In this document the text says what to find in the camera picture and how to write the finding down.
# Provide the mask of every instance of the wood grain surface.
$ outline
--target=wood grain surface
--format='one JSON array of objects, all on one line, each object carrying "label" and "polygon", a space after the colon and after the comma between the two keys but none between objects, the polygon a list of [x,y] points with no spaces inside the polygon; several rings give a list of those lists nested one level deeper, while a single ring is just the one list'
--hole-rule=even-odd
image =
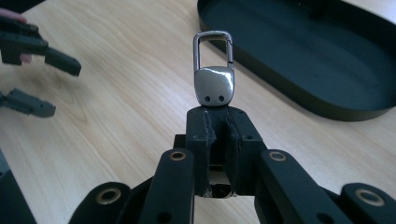
[{"label": "wood grain surface", "polygon": [[[348,0],[396,23],[393,0]],[[49,0],[25,13],[49,44],[82,64],[70,77],[38,56],[0,66],[14,87],[57,106],[50,119],[0,109],[0,148],[38,223],[67,223],[94,187],[131,188],[151,177],[186,113],[198,106],[192,39],[196,2]],[[202,45],[202,63],[224,64]],[[363,122],[324,119],[235,65],[232,106],[249,114],[269,148],[288,151],[326,189],[367,183],[396,198],[396,110]],[[195,199],[195,223],[258,223],[253,198]]]}]

